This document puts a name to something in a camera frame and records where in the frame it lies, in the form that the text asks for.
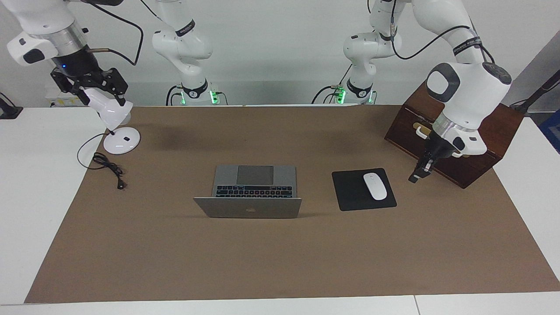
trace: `laptop trackpad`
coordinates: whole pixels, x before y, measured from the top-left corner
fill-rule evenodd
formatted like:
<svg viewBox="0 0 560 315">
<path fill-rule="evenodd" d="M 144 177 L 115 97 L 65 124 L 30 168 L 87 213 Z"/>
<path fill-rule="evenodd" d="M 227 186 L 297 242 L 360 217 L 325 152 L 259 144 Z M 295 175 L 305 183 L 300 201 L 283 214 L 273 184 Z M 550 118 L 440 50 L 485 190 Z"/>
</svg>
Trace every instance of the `laptop trackpad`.
<svg viewBox="0 0 560 315">
<path fill-rule="evenodd" d="M 237 170 L 238 185 L 272 185 L 274 183 L 273 166 L 239 165 Z"/>
</svg>

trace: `computer mouse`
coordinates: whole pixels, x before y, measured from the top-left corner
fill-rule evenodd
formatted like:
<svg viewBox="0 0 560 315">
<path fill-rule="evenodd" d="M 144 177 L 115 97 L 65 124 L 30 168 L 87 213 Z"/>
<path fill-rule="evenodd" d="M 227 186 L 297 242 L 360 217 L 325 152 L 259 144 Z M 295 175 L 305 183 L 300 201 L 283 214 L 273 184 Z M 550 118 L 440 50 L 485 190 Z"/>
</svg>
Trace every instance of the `computer mouse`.
<svg viewBox="0 0 560 315">
<path fill-rule="evenodd" d="M 369 189 L 371 197 L 375 200 L 383 200 L 387 198 L 387 188 L 383 184 L 381 177 L 375 173 L 367 173 L 363 176 L 366 182 L 367 189 Z"/>
</svg>

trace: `black pole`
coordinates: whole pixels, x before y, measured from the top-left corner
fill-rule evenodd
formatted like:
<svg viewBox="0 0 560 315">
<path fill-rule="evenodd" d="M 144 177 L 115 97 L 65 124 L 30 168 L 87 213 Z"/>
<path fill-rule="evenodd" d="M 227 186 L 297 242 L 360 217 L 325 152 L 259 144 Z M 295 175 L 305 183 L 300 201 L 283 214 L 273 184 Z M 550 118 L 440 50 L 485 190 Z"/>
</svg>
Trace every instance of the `black pole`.
<svg viewBox="0 0 560 315">
<path fill-rule="evenodd" d="M 0 115 L 0 119 L 16 119 L 24 109 L 23 107 L 10 106 L 2 98 L 0 98 L 0 108 L 4 112 Z"/>
<path fill-rule="evenodd" d="M 558 70 L 548 81 L 543 84 L 535 93 L 531 95 L 523 104 L 518 106 L 513 106 L 513 109 L 517 110 L 518 112 L 525 114 L 529 110 L 529 107 L 533 105 L 541 96 L 545 93 L 549 92 L 555 84 L 560 81 L 560 70 Z"/>
</svg>

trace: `brown desk mat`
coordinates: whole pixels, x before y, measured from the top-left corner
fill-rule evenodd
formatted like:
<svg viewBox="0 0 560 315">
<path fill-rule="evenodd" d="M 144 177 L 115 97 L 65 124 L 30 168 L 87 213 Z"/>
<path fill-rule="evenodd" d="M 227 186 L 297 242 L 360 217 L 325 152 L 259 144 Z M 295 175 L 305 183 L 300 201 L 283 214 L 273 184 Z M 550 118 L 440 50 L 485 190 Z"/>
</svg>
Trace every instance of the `brown desk mat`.
<svg viewBox="0 0 560 315">
<path fill-rule="evenodd" d="M 468 189 L 383 139 L 398 106 L 135 108 L 142 142 L 88 171 L 27 303 L 558 291 L 500 180 Z M 218 164 L 297 166 L 300 217 L 209 219 Z M 341 212 L 331 172 L 384 168 L 398 207 Z"/>
</svg>

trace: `white table surface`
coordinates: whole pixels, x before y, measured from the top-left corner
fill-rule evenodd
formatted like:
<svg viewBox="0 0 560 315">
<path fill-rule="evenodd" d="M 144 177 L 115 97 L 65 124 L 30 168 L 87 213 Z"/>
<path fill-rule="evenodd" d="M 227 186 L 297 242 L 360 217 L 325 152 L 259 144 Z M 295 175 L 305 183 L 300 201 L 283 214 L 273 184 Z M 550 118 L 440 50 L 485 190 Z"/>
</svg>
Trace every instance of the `white table surface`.
<svg viewBox="0 0 560 315">
<path fill-rule="evenodd" d="M 560 293 L 19 305 L 85 174 L 76 151 L 104 129 L 89 108 L 26 108 L 0 121 L 0 315 L 560 314 Z M 98 144 L 83 149 L 83 161 Z M 494 169 L 559 277 L 560 155 L 525 118 Z"/>
</svg>

